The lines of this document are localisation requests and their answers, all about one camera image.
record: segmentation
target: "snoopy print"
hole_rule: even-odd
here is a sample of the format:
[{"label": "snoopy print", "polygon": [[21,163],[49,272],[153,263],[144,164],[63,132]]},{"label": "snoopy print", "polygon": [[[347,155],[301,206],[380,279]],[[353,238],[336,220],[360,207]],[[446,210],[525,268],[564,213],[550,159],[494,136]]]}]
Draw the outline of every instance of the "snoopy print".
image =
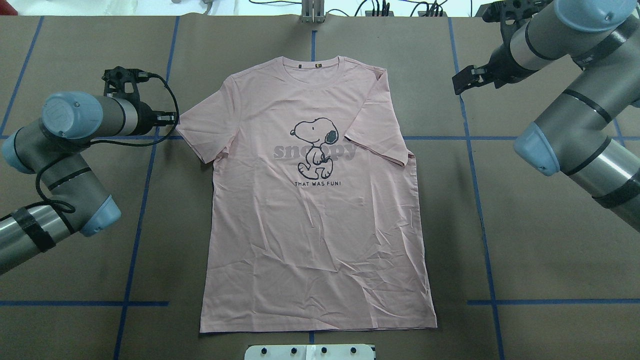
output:
[{"label": "snoopy print", "polygon": [[310,180],[329,178],[333,172],[333,160],[324,153],[322,145],[338,141],[338,129],[333,122],[326,117],[301,121],[291,130],[291,135],[311,144],[305,162],[298,164],[298,172]]}]

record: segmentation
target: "black tape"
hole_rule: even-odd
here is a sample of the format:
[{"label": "black tape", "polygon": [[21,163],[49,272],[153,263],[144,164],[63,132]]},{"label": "black tape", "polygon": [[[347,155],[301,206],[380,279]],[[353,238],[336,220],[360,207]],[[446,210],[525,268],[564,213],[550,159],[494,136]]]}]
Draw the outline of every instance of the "black tape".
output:
[{"label": "black tape", "polygon": [[638,20],[637,19],[629,19],[625,20],[622,24],[620,24],[608,37],[605,37],[598,45],[591,48],[586,53],[582,53],[573,58],[573,62],[584,68],[587,67],[590,63],[595,61],[602,60],[617,50],[622,44],[627,42],[627,40],[636,32],[638,28]]},{"label": "black tape", "polygon": [[52,247],[56,246],[55,241],[51,238],[48,232],[44,231],[36,219],[25,208],[20,208],[11,213],[13,219],[20,225],[20,228],[29,235],[31,241],[40,249],[40,252],[45,252]]},{"label": "black tape", "polygon": [[80,170],[78,170],[76,172],[73,172],[73,173],[63,177],[62,179],[60,179],[58,181],[53,182],[51,185],[47,186],[47,188],[49,189],[49,191],[51,191],[51,190],[57,188],[58,186],[62,185],[63,183],[66,183],[67,181],[69,181],[69,180],[71,180],[71,179],[73,179],[73,178],[75,178],[75,177],[77,177],[77,176],[79,176],[81,174],[84,174],[85,172],[89,172],[89,171],[91,171],[90,167],[82,168],[82,169],[80,169]]},{"label": "black tape", "polygon": [[122,126],[120,126],[120,129],[118,129],[118,131],[116,132],[116,134],[120,134],[122,129],[124,129],[124,126],[127,124],[127,114],[124,112],[124,108],[122,107],[122,104],[120,104],[120,102],[117,101],[116,99],[113,99],[113,100],[120,107],[120,111],[122,111]]},{"label": "black tape", "polygon": [[572,96],[572,97],[584,102],[587,106],[589,106],[590,108],[594,109],[598,113],[598,115],[600,115],[607,122],[607,124],[610,123],[613,120],[611,115],[609,115],[609,113],[607,113],[607,110],[603,109],[602,106],[598,105],[595,101],[591,100],[590,98],[586,97],[585,95],[582,95],[579,92],[577,92],[575,90],[571,90],[571,89],[566,89],[562,93],[566,94],[566,95],[569,95],[569,96]]},{"label": "black tape", "polygon": [[594,197],[605,209],[615,208],[640,195],[640,169],[624,185],[602,197]]},{"label": "black tape", "polygon": [[560,58],[550,58],[548,56],[544,56],[542,54],[540,54],[537,50],[535,50],[533,48],[533,45],[531,45],[531,41],[529,40],[529,24],[527,24],[527,27],[524,29],[524,40],[527,42],[527,46],[529,47],[529,50],[531,50],[531,52],[533,53],[533,55],[543,59],[543,60],[548,60],[548,61],[556,61]]},{"label": "black tape", "polygon": [[611,137],[607,136],[607,139],[604,140],[604,143],[602,143],[602,145],[598,148],[598,150],[596,150],[593,154],[591,154],[591,156],[588,157],[587,160],[584,160],[580,165],[575,167],[573,170],[567,171],[564,174],[567,176],[571,176],[576,174],[578,171],[582,170],[583,168],[586,168],[587,165],[589,165],[593,160],[596,160],[596,158],[600,156],[600,154],[604,151],[604,149],[607,148],[607,146],[609,146],[610,143],[611,143]]}]

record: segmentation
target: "t-shirt hem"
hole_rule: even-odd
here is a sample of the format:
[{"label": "t-shirt hem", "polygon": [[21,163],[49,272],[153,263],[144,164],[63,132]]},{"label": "t-shirt hem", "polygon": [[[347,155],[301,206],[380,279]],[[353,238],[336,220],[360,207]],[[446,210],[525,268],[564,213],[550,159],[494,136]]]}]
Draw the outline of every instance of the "t-shirt hem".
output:
[{"label": "t-shirt hem", "polygon": [[352,325],[341,324],[340,327],[331,325],[310,325],[309,323],[299,324],[278,324],[260,323],[252,325],[249,323],[229,324],[224,322],[201,322],[200,333],[208,332],[290,332],[290,331],[377,331],[377,330],[409,330],[409,329],[435,329],[437,322],[425,321],[425,319],[415,321],[403,321],[397,325],[381,324],[379,326],[365,325],[362,323],[354,323]]}]

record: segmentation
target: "blue joint cap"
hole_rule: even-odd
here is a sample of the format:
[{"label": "blue joint cap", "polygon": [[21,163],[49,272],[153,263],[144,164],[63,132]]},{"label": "blue joint cap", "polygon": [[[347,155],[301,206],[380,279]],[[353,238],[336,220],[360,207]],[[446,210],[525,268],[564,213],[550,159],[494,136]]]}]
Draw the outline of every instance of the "blue joint cap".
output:
[{"label": "blue joint cap", "polygon": [[622,24],[634,9],[636,0],[555,0],[558,19],[585,33],[612,30]]},{"label": "blue joint cap", "polygon": [[52,134],[65,139],[82,139],[102,124],[102,105],[86,92],[56,92],[42,106],[42,122]]},{"label": "blue joint cap", "polygon": [[113,198],[109,195],[98,211],[96,211],[91,219],[80,229],[80,233],[87,237],[95,235],[118,221],[121,215],[120,209],[118,209],[115,201],[113,201]]},{"label": "blue joint cap", "polygon": [[6,162],[11,165],[13,168],[22,172],[23,174],[35,174],[35,171],[31,170],[25,164],[20,161],[18,157],[18,153],[15,151],[15,135],[18,134],[18,131],[13,133],[13,135],[9,136],[2,144],[2,156],[6,160]]},{"label": "blue joint cap", "polygon": [[535,122],[518,136],[513,148],[521,158],[546,176],[560,171],[560,163],[551,144]]}]

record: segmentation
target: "end effector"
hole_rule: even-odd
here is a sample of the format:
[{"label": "end effector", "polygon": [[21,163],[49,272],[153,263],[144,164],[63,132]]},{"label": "end effector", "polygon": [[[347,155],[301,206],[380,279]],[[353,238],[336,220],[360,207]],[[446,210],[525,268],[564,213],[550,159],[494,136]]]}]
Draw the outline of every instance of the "end effector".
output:
[{"label": "end effector", "polygon": [[[486,65],[480,67],[469,65],[453,77],[453,87],[456,95],[462,94],[469,88],[480,87],[490,83],[493,83],[495,88],[500,88],[505,84],[518,83],[546,65],[544,64],[537,69],[531,70],[519,64],[515,59],[515,56],[518,55],[517,47],[520,46],[520,41],[525,39],[514,38],[514,35],[527,24],[531,17],[542,11],[551,2],[552,0],[537,0],[526,2],[496,1],[492,3],[485,10],[482,18],[485,22],[500,23],[502,45],[494,50]],[[511,49],[511,44],[514,44],[515,54]]]}]

